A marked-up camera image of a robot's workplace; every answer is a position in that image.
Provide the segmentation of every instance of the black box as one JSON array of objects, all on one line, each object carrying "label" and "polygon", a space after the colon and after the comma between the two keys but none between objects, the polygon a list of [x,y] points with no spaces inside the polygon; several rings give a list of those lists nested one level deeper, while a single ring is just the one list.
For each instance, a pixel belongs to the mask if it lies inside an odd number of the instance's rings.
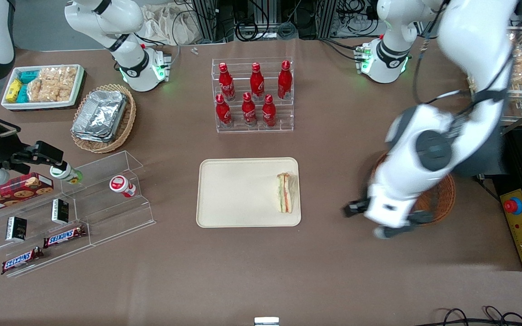
[{"label": "black box", "polygon": [[5,239],[7,241],[25,241],[25,233],[27,233],[27,220],[20,217],[9,217],[8,231]]},{"label": "black box", "polygon": [[70,205],[61,199],[54,199],[52,206],[52,221],[66,225],[70,220]]}]

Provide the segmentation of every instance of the wicker basket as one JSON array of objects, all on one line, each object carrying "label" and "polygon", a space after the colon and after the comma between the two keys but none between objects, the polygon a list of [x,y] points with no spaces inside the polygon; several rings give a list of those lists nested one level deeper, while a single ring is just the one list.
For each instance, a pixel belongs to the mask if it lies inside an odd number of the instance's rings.
[{"label": "wicker basket", "polygon": [[[383,154],[379,159],[377,159],[376,166],[372,171],[372,177],[377,167],[379,167],[379,165],[386,159],[386,154],[387,153]],[[431,212],[434,219],[423,225],[436,224],[450,213],[454,206],[455,199],[456,187],[454,185],[454,178],[449,174],[442,179],[439,184],[426,190],[422,195],[420,195],[414,204],[413,211]]]},{"label": "wicker basket", "polygon": [[[116,138],[114,138],[113,141],[109,143],[91,142],[89,140],[77,138],[72,134],[72,139],[74,139],[74,142],[79,148],[91,151],[93,153],[103,154],[122,146],[126,138],[128,138],[130,135],[130,132],[132,131],[132,125],[134,124],[134,119],[136,118],[136,103],[134,103],[134,99],[132,98],[130,91],[120,85],[104,85],[94,89],[93,91],[120,91],[128,98],[126,107],[124,108],[124,114],[122,114],[122,120],[120,120],[120,126],[118,126],[118,131],[116,132]],[[88,95],[86,95],[86,97],[80,102],[78,111],[76,111],[74,116],[74,122],[78,118],[79,113],[82,111],[83,104],[86,102],[91,93],[92,92],[88,93]]]}]

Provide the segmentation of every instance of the red cookie box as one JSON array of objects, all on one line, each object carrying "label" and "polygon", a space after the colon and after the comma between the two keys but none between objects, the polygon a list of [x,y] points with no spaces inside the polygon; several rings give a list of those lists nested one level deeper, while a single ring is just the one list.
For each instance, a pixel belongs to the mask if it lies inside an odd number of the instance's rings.
[{"label": "red cookie box", "polygon": [[15,177],[0,186],[0,208],[50,192],[53,192],[53,181],[39,173]]}]

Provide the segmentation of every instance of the white tray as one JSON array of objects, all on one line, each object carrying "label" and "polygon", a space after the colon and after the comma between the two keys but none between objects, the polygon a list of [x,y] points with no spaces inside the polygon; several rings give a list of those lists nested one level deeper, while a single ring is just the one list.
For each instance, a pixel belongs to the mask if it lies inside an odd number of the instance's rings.
[{"label": "white tray", "polygon": [[[59,102],[33,102],[33,103],[8,103],[5,100],[5,95],[11,86],[11,83],[15,78],[19,76],[20,72],[29,72],[31,70],[40,70],[44,67],[61,67],[61,66],[76,66],[78,67],[78,72],[76,73],[76,79],[74,80],[74,86],[72,86],[72,93],[70,95],[70,99],[68,101],[59,101]],[[76,103],[76,99],[78,98],[78,93],[80,90],[80,86],[82,84],[84,69],[79,64],[58,64],[55,66],[30,66],[30,67],[17,67],[13,68],[11,72],[11,76],[9,77],[8,84],[5,87],[4,95],[1,98],[1,106],[8,109],[9,111],[39,111],[39,110],[53,110],[63,107],[69,107]]]},{"label": "white tray", "polygon": [[[292,213],[280,213],[277,175],[295,176]],[[198,177],[200,227],[296,226],[301,221],[299,167],[294,158],[206,159]]]}]

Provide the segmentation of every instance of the aluminum foil container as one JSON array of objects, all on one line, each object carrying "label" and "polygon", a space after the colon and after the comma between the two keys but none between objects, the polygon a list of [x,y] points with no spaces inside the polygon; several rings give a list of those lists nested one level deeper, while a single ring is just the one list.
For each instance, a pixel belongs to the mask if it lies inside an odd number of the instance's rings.
[{"label": "aluminum foil container", "polygon": [[93,91],[72,126],[72,133],[80,139],[110,142],[122,120],[126,95],[119,91]]}]

